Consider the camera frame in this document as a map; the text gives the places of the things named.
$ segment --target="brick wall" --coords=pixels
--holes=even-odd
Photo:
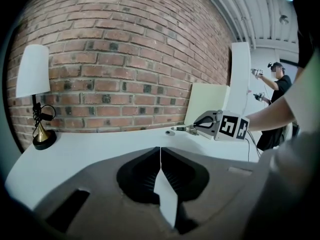
[[[57,111],[46,128],[103,133],[182,123],[192,83],[226,84],[231,34],[209,0],[30,0],[7,69],[23,148],[32,104],[15,98],[15,86],[29,44],[50,51],[51,92],[37,97]]]

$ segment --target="black slot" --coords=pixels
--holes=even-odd
[[[77,189],[45,221],[65,233],[89,195],[89,192]]]

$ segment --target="person in black shirt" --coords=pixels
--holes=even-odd
[[[278,79],[278,81],[274,82],[261,74],[257,76],[257,78],[261,79],[265,84],[274,90],[271,100],[266,97],[262,99],[268,105],[271,105],[281,96],[283,96],[292,85],[290,77],[285,75],[285,68],[281,63],[275,62],[271,67],[271,72],[275,74],[275,78]],[[263,131],[257,147],[265,151],[278,146],[283,141],[283,130],[284,127]]]

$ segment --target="ceiling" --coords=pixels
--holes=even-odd
[[[292,2],[287,0],[211,0],[226,20],[235,40],[290,53],[298,60],[298,22]],[[280,22],[287,16],[288,24]]]

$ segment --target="lamp base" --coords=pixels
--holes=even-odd
[[[55,143],[57,139],[57,135],[53,130],[47,130],[48,138],[44,141],[39,142],[38,141],[38,135],[33,138],[33,145],[36,150],[45,150],[52,146],[53,143]]]

